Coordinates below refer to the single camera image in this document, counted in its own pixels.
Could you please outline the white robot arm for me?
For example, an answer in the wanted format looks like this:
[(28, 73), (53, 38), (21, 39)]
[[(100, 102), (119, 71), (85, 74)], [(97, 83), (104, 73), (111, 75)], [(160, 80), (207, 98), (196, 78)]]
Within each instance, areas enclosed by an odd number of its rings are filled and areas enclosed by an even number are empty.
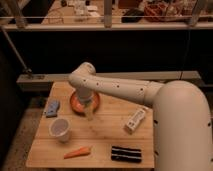
[(153, 109), (155, 171), (213, 171), (211, 112), (196, 85), (99, 77), (89, 62), (68, 80), (82, 103), (95, 91)]

